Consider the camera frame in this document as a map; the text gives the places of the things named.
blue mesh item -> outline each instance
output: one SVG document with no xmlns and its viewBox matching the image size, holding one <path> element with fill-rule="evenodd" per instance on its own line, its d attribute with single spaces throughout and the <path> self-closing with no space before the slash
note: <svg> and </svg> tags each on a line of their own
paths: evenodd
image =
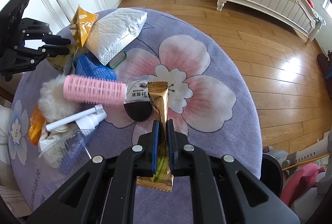
<svg viewBox="0 0 332 224">
<path fill-rule="evenodd" d="M 76 58 L 74 66 L 76 75 L 113 81 L 117 80 L 115 72 L 100 63 L 92 53 L 82 54 Z"/>
</svg>

electrical cable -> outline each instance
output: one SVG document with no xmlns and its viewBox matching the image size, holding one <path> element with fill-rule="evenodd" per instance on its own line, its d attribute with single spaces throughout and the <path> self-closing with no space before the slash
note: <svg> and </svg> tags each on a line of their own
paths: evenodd
<svg viewBox="0 0 332 224">
<path fill-rule="evenodd" d="M 324 158 L 324 157 L 326 157 L 326 156 L 329 156 L 329 155 L 332 155 L 332 153 L 325 154 L 325 155 L 320 156 L 320 157 L 317 157 L 317 158 L 315 158 L 315 159 L 310 159 L 310 160 L 306 160 L 306 161 L 302 161 L 302 162 L 296 163 L 296 164 L 291 165 L 291 166 L 289 166 L 289 167 L 283 168 L 282 171 L 284 171 L 284 170 L 288 170 L 288 169 L 293 168 L 293 167 L 296 167 L 296 166 L 299 166 L 299 165 L 301 165 L 301 164 L 306 164 L 306 163 L 309 163 L 309 162 L 316 161 L 316 160 L 318 160 L 318 159 L 322 159 L 322 158 Z"/>
</svg>

brown furniture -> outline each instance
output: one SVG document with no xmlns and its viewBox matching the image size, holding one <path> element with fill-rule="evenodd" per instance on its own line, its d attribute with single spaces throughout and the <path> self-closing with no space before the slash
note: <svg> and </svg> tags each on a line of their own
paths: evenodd
<svg viewBox="0 0 332 224">
<path fill-rule="evenodd" d="M 329 53 L 328 56 L 332 59 L 332 53 Z M 319 54 L 317 56 L 317 61 L 322 71 L 329 97 L 332 99 L 332 78 L 328 80 L 325 79 L 326 75 L 329 73 L 331 61 L 328 60 L 325 54 Z"/>
</svg>

white spray bottle nozzle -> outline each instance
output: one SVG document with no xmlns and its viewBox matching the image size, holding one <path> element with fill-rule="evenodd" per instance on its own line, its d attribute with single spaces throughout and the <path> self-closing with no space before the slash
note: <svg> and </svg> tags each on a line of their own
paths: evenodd
<svg viewBox="0 0 332 224">
<path fill-rule="evenodd" d="M 55 128 L 76 121 L 80 129 L 95 129 L 95 127 L 106 118 L 106 113 L 101 104 L 85 111 L 73 114 L 69 117 L 60 119 L 46 125 L 46 130 L 51 131 Z"/>
</svg>

clear plastic packaging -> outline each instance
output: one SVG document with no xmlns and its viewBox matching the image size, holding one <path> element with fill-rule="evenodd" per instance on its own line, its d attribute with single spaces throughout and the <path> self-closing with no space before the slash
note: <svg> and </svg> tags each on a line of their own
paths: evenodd
<svg viewBox="0 0 332 224">
<path fill-rule="evenodd" d="M 43 150 L 34 162 L 45 183 L 63 183 L 93 157 L 89 152 L 93 131 L 73 123 L 66 135 Z"/>
</svg>

